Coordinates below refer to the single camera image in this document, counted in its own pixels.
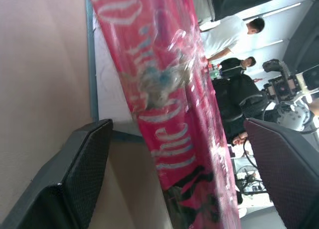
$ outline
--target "dark hair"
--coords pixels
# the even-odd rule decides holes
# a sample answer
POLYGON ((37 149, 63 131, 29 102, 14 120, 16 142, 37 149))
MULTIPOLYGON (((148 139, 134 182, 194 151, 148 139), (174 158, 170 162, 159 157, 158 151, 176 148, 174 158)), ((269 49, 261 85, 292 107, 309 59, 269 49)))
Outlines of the dark hair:
POLYGON ((251 57, 248 57, 248 59, 251 59, 251 64, 250 64, 250 66, 256 65, 256 59, 255 59, 255 57, 251 56, 251 57))
POLYGON ((261 32, 265 27, 265 21, 262 18, 256 18, 255 20, 251 21, 249 25, 257 30, 257 33, 261 32))

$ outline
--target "white shirt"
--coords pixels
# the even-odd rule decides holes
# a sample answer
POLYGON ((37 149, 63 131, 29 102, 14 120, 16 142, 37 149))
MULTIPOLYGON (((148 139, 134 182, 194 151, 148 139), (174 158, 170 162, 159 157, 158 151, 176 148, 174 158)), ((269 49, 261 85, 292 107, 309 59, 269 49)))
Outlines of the white shirt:
POLYGON ((209 58, 225 48, 232 50, 239 39, 247 36, 247 33, 248 27, 241 18, 227 16, 221 19, 218 26, 201 33, 205 56, 209 58))

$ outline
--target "man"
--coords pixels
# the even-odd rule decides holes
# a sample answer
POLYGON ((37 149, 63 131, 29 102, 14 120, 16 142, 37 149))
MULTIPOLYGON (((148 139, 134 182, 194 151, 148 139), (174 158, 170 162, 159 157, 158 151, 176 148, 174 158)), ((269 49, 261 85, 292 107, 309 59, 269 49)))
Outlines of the man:
POLYGON ((262 18, 245 23, 237 16, 221 19, 215 28, 201 33, 205 55, 208 61, 219 59, 232 51, 240 39, 261 32, 265 27, 262 18))
POLYGON ((245 60, 239 60, 238 58, 228 58, 220 63, 222 67, 221 76, 227 79, 238 76, 242 73, 242 71, 246 71, 247 67, 254 66, 255 64, 256 60, 252 56, 245 60))

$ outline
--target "plastic wrap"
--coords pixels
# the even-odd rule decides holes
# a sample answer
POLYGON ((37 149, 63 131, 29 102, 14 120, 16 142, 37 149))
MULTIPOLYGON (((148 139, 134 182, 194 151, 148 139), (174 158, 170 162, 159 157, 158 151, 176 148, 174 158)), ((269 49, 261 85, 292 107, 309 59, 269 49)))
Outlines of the plastic wrap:
POLYGON ((192 0, 91 0, 174 229, 239 229, 234 175, 192 0))

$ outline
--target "black jacket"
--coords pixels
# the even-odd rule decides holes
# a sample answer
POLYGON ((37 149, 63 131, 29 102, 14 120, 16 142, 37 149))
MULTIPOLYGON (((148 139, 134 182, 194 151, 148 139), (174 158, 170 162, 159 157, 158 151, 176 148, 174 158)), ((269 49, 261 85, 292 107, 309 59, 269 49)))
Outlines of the black jacket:
POLYGON ((226 79, 239 76, 243 71, 241 60, 237 58, 228 58, 226 60, 223 60, 220 65, 222 67, 221 76, 226 79))

